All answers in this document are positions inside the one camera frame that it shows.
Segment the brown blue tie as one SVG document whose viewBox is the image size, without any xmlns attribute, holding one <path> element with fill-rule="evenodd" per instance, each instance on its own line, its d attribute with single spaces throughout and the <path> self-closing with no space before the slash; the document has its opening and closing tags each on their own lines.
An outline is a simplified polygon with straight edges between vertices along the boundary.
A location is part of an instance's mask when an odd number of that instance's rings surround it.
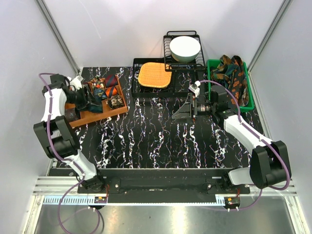
<svg viewBox="0 0 312 234">
<path fill-rule="evenodd" d="M 65 117 L 68 122 L 80 120 L 80 112 L 76 108 L 70 108 L 65 110 Z"/>
</svg>

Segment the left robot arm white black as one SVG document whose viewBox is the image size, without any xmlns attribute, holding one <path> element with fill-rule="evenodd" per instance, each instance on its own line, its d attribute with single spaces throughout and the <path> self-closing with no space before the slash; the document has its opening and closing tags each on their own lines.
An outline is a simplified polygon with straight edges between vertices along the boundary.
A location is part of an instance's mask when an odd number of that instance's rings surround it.
<svg viewBox="0 0 312 234">
<path fill-rule="evenodd" d="M 42 94 L 45 110 L 41 121 L 34 124 L 34 132 L 49 158 L 70 166 L 78 175 L 78 183 L 87 191 L 100 193 L 105 179 L 96 166 L 81 152 L 78 136 L 65 117 L 65 105 L 74 104 L 77 111 L 98 112 L 102 105 L 79 77 L 70 78 L 48 73 L 51 83 L 45 83 Z"/>
</svg>

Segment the dark green tie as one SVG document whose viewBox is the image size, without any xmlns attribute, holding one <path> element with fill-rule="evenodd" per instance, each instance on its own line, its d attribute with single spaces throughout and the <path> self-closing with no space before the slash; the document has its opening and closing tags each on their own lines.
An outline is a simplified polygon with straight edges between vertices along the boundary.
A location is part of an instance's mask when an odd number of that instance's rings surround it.
<svg viewBox="0 0 312 234">
<path fill-rule="evenodd" d="M 89 104 L 88 111 L 96 114 L 103 113 L 102 102 L 91 102 Z"/>
</svg>

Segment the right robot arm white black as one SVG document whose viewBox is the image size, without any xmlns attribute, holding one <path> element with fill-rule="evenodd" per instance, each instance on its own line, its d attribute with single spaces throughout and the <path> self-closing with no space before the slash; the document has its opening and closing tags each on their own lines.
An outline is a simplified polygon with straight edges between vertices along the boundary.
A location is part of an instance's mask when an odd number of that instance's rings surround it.
<svg viewBox="0 0 312 234">
<path fill-rule="evenodd" d="M 172 115 L 174 120 L 194 120 L 197 116 L 211 116 L 213 122 L 235 137 L 251 154 L 249 167 L 232 169 L 221 181 L 226 193 L 233 193 L 239 185 L 254 185 L 259 189 L 275 190 L 288 188 L 291 169 L 287 146 L 282 141 L 273 141 L 251 127 L 239 109 L 230 106 L 230 92 L 223 86 L 211 88 L 211 99 L 199 103 L 199 81 L 190 85 L 185 103 Z"/>
</svg>

